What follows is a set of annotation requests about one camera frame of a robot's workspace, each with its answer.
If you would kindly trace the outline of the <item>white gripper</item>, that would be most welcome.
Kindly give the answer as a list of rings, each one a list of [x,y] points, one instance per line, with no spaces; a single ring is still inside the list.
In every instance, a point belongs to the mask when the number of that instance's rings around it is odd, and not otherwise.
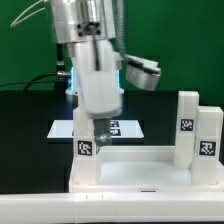
[[[117,68],[112,44],[108,40],[98,40],[100,70],[96,70],[93,41],[74,45],[75,67],[80,94],[85,110],[93,118],[94,138],[98,146],[112,143],[110,133],[111,117],[122,111],[122,98],[118,90]]]

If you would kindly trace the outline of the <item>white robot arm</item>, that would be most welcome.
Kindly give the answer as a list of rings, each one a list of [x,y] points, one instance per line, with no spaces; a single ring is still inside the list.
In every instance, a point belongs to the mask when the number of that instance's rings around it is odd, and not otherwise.
[[[127,79],[153,91],[161,77],[156,62],[131,56],[124,44],[124,0],[50,0],[56,42],[68,46],[79,96],[98,146],[112,142],[110,121],[122,112],[118,64]]]

